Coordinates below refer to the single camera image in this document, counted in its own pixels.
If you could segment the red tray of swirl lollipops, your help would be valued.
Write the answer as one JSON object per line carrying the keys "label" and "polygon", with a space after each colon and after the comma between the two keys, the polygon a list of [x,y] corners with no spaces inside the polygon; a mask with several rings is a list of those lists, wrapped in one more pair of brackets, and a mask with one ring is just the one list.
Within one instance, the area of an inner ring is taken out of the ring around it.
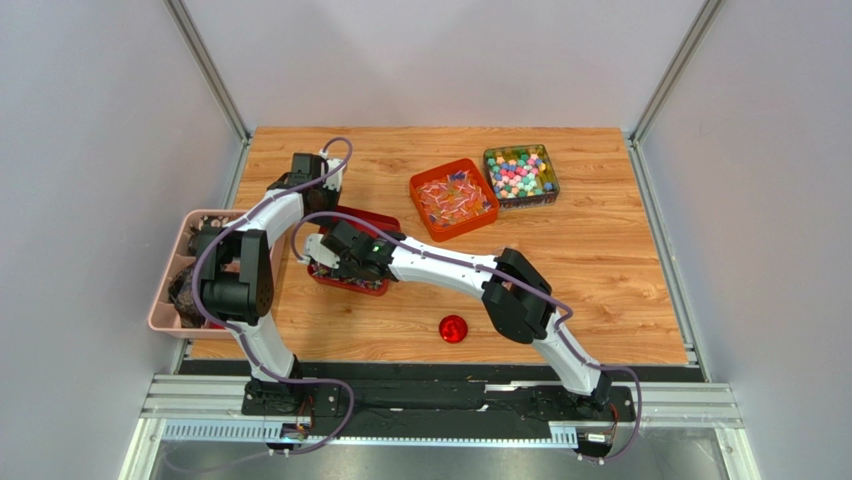
{"label": "red tray of swirl lollipops", "polygon": [[[323,226],[320,228],[320,230],[318,232],[319,234],[323,235],[328,230],[330,230],[336,222],[341,221],[341,220],[348,221],[349,223],[352,223],[353,225],[355,225],[357,229],[362,230],[362,231],[368,231],[373,236],[379,236],[373,230],[367,228],[365,225],[363,225],[361,223],[354,222],[354,221],[348,220],[348,219],[338,218],[338,217],[334,217],[334,218],[329,217],[329,218],[326,218],[325,220],[321,220],[321,219],[318,219],[316,221],[312,220],[312,223],[316,222],[317,224],[320,224],[320,223],[323,224]],[[308,273],[310,275],[312,275],[318,283],[326,284],[326,285],[330,285],[330,286],[334,286],[334,287],[338,287],[338,288],[342,288],[342,289],[346,289],[346,290],[351,290],[351,291],[354,291],[354,292],[369,294],[369,295],[373,295],[373,296],[383,295],[387,291],[388,284],[390,282],[388,280],[385,280],[385,281],[364,281],[364,280],[356,280],[356,279],[352,279],[352,278],[337,277],[337,276],[334,276],[332,274],[331,269],[324,267],[322,265],[319,265],[317,263],[314,263],[314,262],[311,262],[310,264],[308,264],[307,270],[308,270]]]}

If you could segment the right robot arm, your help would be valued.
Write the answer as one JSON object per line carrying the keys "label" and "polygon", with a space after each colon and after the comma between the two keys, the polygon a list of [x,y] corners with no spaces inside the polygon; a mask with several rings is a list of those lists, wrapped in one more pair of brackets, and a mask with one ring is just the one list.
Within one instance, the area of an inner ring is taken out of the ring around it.
{"label": "right robot arm", "polygon": [[466,294],[482,303],[498,334],[536,350],[565,390],[597,409],[610,401],[611,378],[565,326],[572,309],[555,299],[551,285],[517,250],[467,254],[340,219],[310,235],[304,251],[344,277],[423,283]]}

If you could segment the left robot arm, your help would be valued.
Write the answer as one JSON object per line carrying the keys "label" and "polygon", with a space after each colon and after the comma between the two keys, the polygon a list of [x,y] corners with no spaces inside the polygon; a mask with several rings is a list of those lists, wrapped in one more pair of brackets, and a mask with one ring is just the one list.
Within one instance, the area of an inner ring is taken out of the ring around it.
{"label": "left robot arm", "polygon": [[294,408],[304,399],[300,364],[271,315],[271,249],[306,215],[336,208],[346,164],[325,150],[296,153],[290,171],[267,188],[260,202],[224,226],[200,232],[192,299],[206,320],[232,334],[249,359],[247,392],[255,400]]}

